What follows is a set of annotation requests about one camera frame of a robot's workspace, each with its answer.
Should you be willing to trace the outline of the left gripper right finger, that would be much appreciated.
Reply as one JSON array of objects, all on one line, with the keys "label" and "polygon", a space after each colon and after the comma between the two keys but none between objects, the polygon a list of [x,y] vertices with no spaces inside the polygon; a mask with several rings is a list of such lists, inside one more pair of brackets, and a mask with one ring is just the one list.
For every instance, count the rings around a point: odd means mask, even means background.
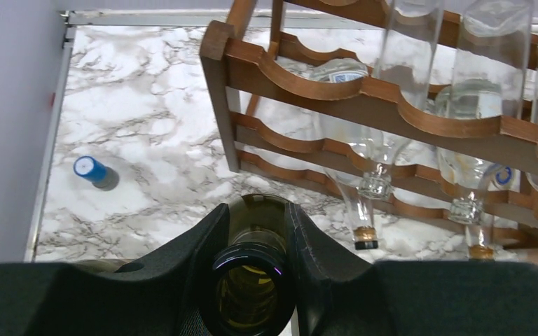
[{"label": "left gripper right finger", "polygon": [[369,263],[285,208],[296,279],[294,335],[538,335],[538,266]]}]

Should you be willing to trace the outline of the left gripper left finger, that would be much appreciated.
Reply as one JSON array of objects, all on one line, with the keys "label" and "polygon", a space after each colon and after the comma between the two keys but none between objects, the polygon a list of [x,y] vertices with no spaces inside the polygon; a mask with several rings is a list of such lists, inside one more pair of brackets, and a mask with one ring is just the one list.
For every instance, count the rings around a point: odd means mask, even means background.
[{"label": "left gripper left finger", "polygon": [[0,335],[206,335],[195,274],[220,248],[229,211],[113,273],[71,263],[0,264]]}]

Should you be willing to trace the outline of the green wine bottle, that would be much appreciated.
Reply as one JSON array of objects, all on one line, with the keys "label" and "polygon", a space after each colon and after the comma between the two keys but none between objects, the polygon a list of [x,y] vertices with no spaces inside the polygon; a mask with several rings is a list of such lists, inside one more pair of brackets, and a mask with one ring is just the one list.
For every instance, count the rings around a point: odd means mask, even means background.
[{"label": "green wine bottle", "polygon": [[287,199],[248,194],[229,204],[226,247],[202,274],[199,309],[211,335],[279,335],[294,312]]}]

